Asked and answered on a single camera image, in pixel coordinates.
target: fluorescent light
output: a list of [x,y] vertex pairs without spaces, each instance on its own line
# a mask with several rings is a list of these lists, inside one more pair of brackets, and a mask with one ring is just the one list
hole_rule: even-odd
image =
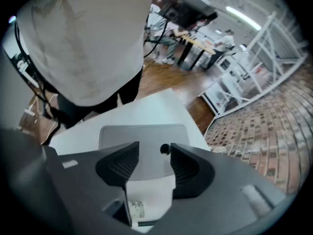
[[235,14],[236,16],[240,17],[242,20],[246,21],[248,24],[250,24],[253,28],[255,28],[256,30],[260,30],[261,26],[259,24],[257,24],[254,20],[252,20],[251,18],[247,17],[245,14],[241,13],[238,10],[235,10],[232,7],[227,6],[226,10],[228,10],[229,12]]
[[245,47],[244,45],[239,45],[239,47],[240,47],[241,49],[243,49],[243,51],[246,50],[246,47]]
[[16,16],[10,17],[10,19],[9,19],[9,24],[12,23],[12,22],[14,22],[15,20],[16,20]]

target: black cable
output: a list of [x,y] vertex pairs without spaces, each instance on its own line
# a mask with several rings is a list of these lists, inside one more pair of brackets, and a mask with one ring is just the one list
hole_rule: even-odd
[[[14,26],[14,33],[15,33],[15,39],[16,39],[16,42],[20,48],[20,51],[22,53],[22,56],[24,57],[24,59],[26,60],[26,62],[28,63],[28,65],[34,65],[33,61],[27,57],[27,54],[25,53],[22,45],[21,45],[21,42],[20,42],[20,30],[18,28],[18,25],[17,25],[17,21],[15,21],[15,26]],[[46,140],[42,143],[42,145],[49,145],[50,142],[51,142],[51,139],[53,137],[53,135],[61,128],[61,122],[59,121],[59,117],[62,117],[62,112],[57,110],[56,108],[52,107],[51,104],[49,103],[49,100],[46,98],[45,96],[45,93],[44,91],[42,90],[41,86],[39,85],[39,89],[41,91],[41,93],[43,94],[43,97],[39,96],[35,90],[28,84],[26,78],[24,78],[24,76],[20,73],[19,69],[14,66],[15,70],[18,72],[18,74],[22,77],[22,79],[26,82],[26,84],[29,86],[29,88],[33,91],[33,93],[35,94],[35,96],[37,96],[42,102],[44,103],[47,103],[50,107],[50,112],[51,114],[53,115],[53,118],[56,122],[58,122],[58,125],[57,127],[49,134],[49,136],[46,138]]]
[[162,32],[160,38],[158,39],[156,45],[155,45],[155,46],[152,48],[152,50],[151,50],[147,55],[145,55],[143,58],[149,56],[149,55],[156,49],[157,45],[160,43],[162,37],[164,36],[165,30],[166,30],[166,27],[167,27],[167,23],[168,23],[168,20],[166,20],[166,22],[165,22],[165,27],[164,27],[163,32]]

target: desk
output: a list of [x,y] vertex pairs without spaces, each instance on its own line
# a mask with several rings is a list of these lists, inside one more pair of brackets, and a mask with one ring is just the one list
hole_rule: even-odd
[[191,146],[209,149],[199,128],[172,89],[152,94],[77,124],[53,137],[50,146],[59,155],[97,150],[100,129],[105,125],[151,124],[183,124]]
[[[182,53],[182,55],[180,56],[179,60],[177,61],[177,65],[179,67],[181,67],[183,70],[188,70],[188,71],[191,71],[192,68],[196,65],[196,63],[198,62],[198,60],[201,58],[202,54],[207,51],[209,52],[210,54],[214,55],[215,54],[215,51],[210,47],[210,46],[204,46],[199,40],[194,40],[194,39],[191,39],[190,37],[188,36],[181,36],[182,39],[186,40],[188,43]],[[187,57],[189,51],[191,50],[192,48],[192,45],[196,45],[198,47],[200,47],[202,49],[202,51],[200,52],[200,54],[197,56],[197,58],[195,59],[195,61],[193,62],[193,64],[188,67],[184,60],[185,58]]]

